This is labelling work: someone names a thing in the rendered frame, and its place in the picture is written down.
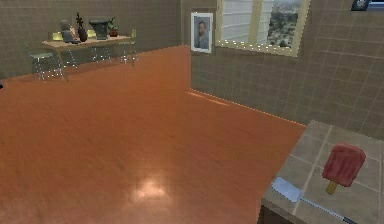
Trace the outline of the framed portrait picture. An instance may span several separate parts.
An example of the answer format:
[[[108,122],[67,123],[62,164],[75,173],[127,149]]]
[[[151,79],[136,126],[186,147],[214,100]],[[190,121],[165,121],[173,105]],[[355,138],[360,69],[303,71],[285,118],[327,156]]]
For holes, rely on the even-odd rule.
[[[191,50],[210,54],[212,52],[213,14],[191,13]]]

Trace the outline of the red ice lolly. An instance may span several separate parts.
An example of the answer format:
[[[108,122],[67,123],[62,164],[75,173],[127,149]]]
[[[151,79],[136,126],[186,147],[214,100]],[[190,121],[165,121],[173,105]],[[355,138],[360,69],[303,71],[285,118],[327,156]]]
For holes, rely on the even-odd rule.
[[[322,177],[329,181],[326,192],[332,195],[337,186],[350,187],[366,159],[366,154],[358,147],[337,143],[331,150],[324,166]]]

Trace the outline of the dark framed wall picture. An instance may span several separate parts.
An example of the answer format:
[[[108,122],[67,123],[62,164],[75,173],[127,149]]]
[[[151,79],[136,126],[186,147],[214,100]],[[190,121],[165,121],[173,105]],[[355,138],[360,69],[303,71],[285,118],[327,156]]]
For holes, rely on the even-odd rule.
[[[371,0],[353,0],[351,10],[352,11],[365,11],[368,8]]]

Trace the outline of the green metal chair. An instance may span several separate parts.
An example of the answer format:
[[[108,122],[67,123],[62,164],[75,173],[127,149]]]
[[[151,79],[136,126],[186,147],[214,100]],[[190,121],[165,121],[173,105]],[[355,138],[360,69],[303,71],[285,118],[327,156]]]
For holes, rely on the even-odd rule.
[[[24,49],[39,80],[45,81],[55,76],[63,78],[61,64],[52,50],[44,48],[32,49],[27,43],[24,44]]]
[[[120,56],[120,61],[124,64],[130,62],[131,65],[134,65],[135,61],[138,59],[138,54],[136,50],[136,37],[137,30],[133,29],[131,31],[129,40],[125,42],[120,42],[120,45],[122,46],[122,54]]]

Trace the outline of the metal spatula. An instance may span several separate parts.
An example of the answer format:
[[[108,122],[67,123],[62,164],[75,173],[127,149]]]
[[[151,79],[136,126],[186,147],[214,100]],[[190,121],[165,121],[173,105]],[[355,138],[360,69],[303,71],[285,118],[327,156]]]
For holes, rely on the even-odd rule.
[[[272,189],[275,190],[280,195],[284,196],[286,199],[288,199],[292,203],[297,203],[299,201],[303,201],[315,208],[318,208],[342,221],[344,221],[347,224],[357,224],[355,221],[349,219],[348,217],[339,215],[335,213],[332,210],[329,210],[319,204],[316,204],[315,202],[305,198],[302,196],[302,191],[291,184],[290,182],[286,181],[285,179],[281,177],[276,177],[274,181],[272,182]]]

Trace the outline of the dark green bowl planter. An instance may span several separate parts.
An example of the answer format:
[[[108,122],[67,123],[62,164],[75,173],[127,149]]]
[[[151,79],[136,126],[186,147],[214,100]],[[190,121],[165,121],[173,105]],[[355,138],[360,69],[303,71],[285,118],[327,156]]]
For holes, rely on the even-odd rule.
[[[106,40],[108,38],[108,21],[107,20],[90,20],[89,25],[96,33],[98,40]]]

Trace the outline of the cream framed window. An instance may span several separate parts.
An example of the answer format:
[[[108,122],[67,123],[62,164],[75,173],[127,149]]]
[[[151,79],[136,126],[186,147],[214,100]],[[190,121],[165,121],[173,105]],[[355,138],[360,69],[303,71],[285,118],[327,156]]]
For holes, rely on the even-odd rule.
[[[297,57],[311,0],[217,0],[215,45]]]

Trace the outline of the potted green house plant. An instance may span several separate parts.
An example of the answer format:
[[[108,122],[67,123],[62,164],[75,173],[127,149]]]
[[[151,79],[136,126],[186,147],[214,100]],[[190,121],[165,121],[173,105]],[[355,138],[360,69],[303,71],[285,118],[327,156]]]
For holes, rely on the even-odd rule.
[[[108,30],[109,30],[109,35],[111,37],[117,37],[118,36],[118,29],[119,29],[119,26],[115,24],[115,20],[116,18],[115,17],[112,17],[109,21],[108,21]]]

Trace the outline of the wooden dining table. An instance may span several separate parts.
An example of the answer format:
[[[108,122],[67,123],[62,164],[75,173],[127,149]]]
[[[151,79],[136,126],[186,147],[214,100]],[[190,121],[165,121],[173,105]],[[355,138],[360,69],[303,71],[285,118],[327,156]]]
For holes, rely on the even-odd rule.
[[[117,37],[108,37],[106,40],[97,40],[97,39],[88,39],[86,42],[80,43],[65,43],[63,41],[43,41],[42,44],[49,50],[52,50],[57,58],[59,59],[59,63],[61,64],[63,78],[68,79],[68,77],[64,74],[64,62],[62,58],[62,53],[65,51],[73,51],[87,48],[95,48],[95,47],[108,47],[114,46],[116,44],[120,44],[120,42],[128,41],[130,37],[128,36],[117,36]]]

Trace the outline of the grey stone bust statue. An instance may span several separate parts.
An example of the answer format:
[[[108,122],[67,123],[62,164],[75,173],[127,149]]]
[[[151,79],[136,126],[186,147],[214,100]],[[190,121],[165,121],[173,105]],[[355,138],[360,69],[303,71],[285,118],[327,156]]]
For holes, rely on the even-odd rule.
[[[76,43],[76,36],[73,27],[67,20],[60,21],[61,35],[65,43]]]

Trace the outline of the dark vase with twigs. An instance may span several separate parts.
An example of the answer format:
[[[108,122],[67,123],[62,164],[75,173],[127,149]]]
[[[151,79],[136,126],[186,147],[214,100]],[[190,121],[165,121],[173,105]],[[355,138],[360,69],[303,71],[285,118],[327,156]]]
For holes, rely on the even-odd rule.
[[[78,36],[81,42],[86,42],[87,41],[87,32],[83,27],[83,19],[80,15],[77,15],[76,17],[76,22],[78,24]]]

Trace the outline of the tiled kitchen counter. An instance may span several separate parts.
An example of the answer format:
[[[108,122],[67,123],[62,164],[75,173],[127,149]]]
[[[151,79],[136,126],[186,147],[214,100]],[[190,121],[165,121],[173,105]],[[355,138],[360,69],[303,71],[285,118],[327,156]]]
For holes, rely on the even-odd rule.
[[[365,161],[349,187],[322,176],[338,143],[360,148]],[[384,224],[384,140],[312,120],[277,175],[301,191],[292,202],[269,187],[257,224]]]

